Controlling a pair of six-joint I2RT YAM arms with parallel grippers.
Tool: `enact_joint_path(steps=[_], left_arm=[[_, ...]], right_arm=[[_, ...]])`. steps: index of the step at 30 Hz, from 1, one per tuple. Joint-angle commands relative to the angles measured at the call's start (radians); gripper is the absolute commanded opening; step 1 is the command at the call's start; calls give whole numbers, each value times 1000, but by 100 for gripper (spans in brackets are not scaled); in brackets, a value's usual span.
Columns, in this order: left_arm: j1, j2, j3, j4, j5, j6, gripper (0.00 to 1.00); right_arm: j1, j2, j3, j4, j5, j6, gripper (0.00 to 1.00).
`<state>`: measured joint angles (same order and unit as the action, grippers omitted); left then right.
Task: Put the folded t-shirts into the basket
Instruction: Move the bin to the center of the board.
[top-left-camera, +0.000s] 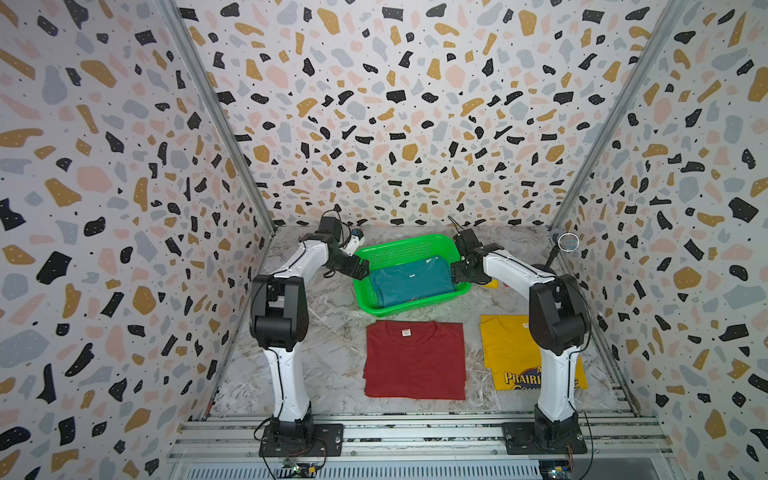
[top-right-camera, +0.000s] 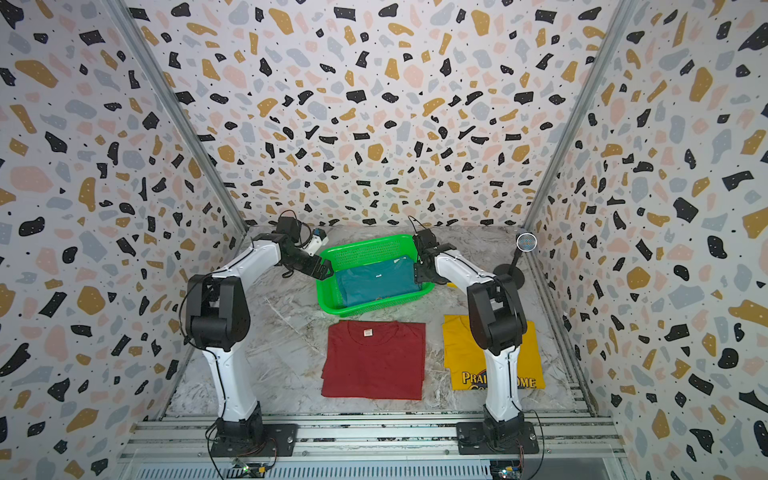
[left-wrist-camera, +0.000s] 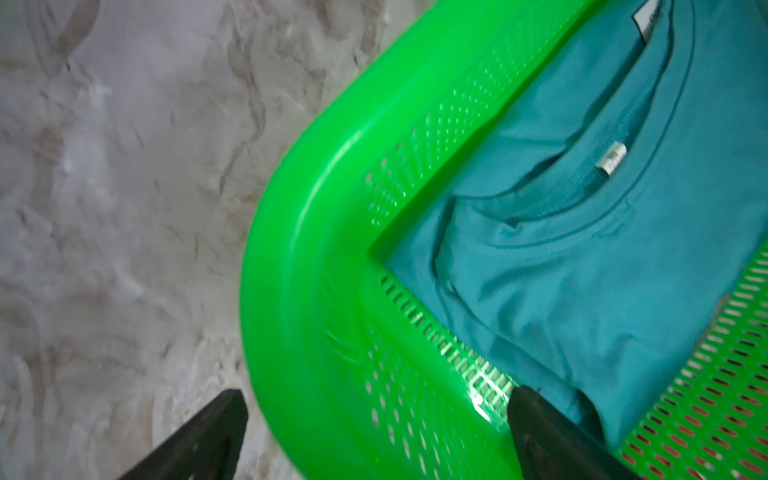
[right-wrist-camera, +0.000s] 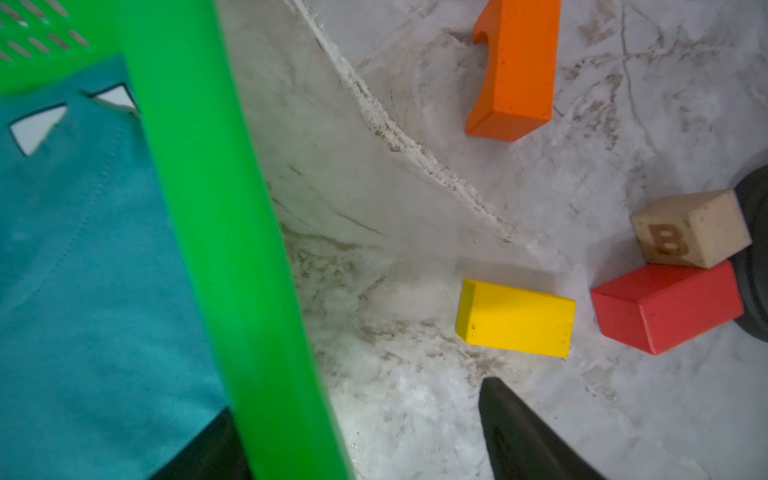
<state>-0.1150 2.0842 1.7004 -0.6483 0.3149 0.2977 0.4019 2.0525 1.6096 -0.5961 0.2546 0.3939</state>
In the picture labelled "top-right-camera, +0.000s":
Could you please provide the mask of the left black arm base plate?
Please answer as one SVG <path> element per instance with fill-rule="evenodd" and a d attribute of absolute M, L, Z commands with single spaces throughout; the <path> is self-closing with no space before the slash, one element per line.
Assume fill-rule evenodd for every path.
<path fill-rule="evenodd" d="M 213 458 L 291 457 L 297 440 L 294 423 L 265 424 L 255 432 L 216 434 L 210 447 Z"/>

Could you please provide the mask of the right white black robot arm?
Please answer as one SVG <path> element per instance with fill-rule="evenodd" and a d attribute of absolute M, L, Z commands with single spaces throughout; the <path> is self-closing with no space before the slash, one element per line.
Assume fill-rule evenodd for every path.
<path fill-rule="evenodd" d="M 485 442 L 499 449 L 523 432 L 525 418 L 518 393 L 518 358 L 528 325 L 514 279 L 487 272 L 465 259 L 434 233 L 416 230 L 414 280 L 452 283 L 467 297 L 469 327 L 486 362 Z"/>

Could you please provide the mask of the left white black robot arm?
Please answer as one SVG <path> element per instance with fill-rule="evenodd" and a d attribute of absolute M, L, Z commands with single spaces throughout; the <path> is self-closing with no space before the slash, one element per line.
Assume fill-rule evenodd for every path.
<path fill-rule="evenodd" d="M 250 366 L 242 350 L 251 325 L 246 291 L 274 267 L 316 280 L 333 275 L 329 260 L 318 255 L 328 243 L 324 230 L 309 230 L 294 216 L 281 217 L 275 229 L 248 236 L 244 250 L 225 266 L 190 278 L 180 311 L 184 338 L 201 351 L 210 367 L 218 399 L 214 422 L 219 443 L 256 443 L 266 439 L 260 404 L 245 375 Z"/>

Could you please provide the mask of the teal t-shirt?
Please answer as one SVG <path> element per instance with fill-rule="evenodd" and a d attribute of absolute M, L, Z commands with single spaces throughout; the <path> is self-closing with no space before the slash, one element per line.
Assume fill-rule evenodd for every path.
<path fill-rule="evenodd" d="M 408 256 L 346 269 L 337 272 L 335 277 L 345 307 L 421 290 L 414 282 L 414 261 Z"/>

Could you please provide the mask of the red t-shirt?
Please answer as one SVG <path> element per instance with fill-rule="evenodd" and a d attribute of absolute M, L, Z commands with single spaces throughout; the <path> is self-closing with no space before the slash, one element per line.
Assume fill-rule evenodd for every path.
<path fill-rule="evenodd" d="M 342 320 L 328 328 L 321 395 L 326 398 L 422 398 L 426 325 Z"/>

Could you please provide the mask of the green plastic basket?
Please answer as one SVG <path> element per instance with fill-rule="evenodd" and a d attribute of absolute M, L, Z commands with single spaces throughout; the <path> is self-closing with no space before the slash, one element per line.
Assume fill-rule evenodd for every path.
<path fill-rule="evenodd" d="M 321 253 L 333 275 L 316 282 L 320 308 L 350 317 L 417 301 L 435 285 L 415 280 L 417 249 L 411 236 L 391 235 L 329 248 Z"/>

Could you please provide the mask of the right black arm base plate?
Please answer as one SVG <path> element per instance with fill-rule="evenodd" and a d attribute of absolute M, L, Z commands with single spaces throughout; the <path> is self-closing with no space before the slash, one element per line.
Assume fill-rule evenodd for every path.
<path fill-rule="evenodd" d="M 460 455 L 535 455 L 540 452 L 531 422 L 496 425 L 493 421 L 456 424 Z"/>

